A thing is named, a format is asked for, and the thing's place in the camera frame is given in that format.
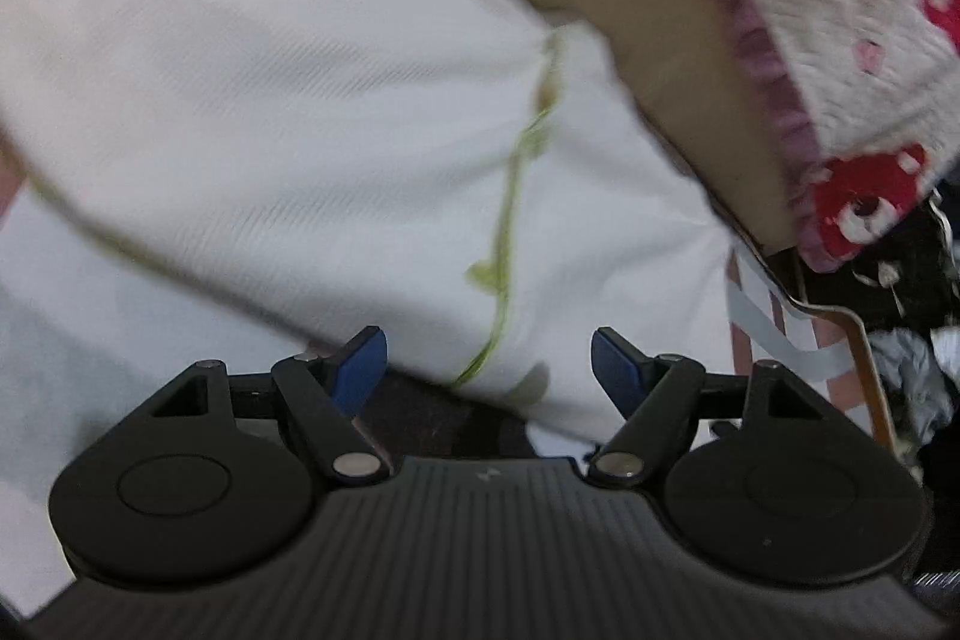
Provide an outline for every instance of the gray stripe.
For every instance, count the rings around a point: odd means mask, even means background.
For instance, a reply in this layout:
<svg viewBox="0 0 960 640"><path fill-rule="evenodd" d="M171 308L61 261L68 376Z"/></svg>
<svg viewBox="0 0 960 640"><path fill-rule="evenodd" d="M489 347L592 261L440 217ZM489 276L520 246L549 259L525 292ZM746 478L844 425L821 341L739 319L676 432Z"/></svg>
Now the gray stripe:
<svg viewBox="0 0 960 640"><path fill-rule="evenodd" d="M819 350L800 350L776 328L771 317L733 283L727 285L727 302L731 322L800 379L824 383L853 369L853 355L845 341Z"/></svg>

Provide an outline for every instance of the pillowcase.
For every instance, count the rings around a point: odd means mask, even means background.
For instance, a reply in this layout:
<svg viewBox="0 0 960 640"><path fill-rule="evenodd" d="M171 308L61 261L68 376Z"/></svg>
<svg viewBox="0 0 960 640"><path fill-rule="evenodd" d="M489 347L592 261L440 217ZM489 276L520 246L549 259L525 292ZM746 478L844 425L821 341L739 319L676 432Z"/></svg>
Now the pillowcase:
<svg viewBox="0 0 960 640"><path fill-rule="evenodd" d="M960 150L960 0L719 1L779 140L800 253L832 271Z"/></svg>

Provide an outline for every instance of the silver screw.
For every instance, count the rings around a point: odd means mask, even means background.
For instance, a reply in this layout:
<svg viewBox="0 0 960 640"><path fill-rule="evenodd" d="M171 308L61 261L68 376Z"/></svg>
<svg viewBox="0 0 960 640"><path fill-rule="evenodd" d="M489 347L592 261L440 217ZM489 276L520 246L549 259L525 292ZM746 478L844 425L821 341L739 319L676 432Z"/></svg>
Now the silver screw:
<svg viewBox="0 0 960 640"><path fill-rule="evenodd" d="M380 459L373 453L344 453L333 459L333 470L344 477L370 477L380 469Z"/></svg>
<svg viewBox="0 0 960 640"><path fill-rule="evenodd" d="M643 459L633 453L604 453L594 462L594 466L604 475L611 477L637 477L643 471Z"/></svg>

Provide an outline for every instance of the crumpled gray cloth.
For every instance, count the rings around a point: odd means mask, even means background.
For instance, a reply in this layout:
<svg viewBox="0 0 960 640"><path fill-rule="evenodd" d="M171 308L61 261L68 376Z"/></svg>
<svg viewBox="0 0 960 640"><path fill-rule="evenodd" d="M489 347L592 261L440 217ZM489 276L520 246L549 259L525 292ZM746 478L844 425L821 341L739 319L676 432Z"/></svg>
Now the crumpled gray cloth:
<svg viewBox="0 0 960 640"><path fill-rule="evenodd" d="M869 339L899 433L918 446L927 444L953 418L947 381L933 349L909 329L872 332Z"/></svg>

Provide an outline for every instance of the purple ruffle trim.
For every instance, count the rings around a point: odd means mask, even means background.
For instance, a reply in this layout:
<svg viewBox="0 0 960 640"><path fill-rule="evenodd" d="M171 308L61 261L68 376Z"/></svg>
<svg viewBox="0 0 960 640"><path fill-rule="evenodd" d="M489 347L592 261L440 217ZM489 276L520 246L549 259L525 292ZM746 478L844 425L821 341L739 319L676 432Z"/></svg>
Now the purple ruffle trim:
<svg viewBox="0 0 960 640"><path fill-rule="evenodd" d="M813 271L833 271L840 261L824 248L817 228L811 175L823 156L803 98L776 49L754 0L716 0L730 21L733 50L741 68L760 91L779 143L787 177L787 198L797 224L800 255Z"/></svg>

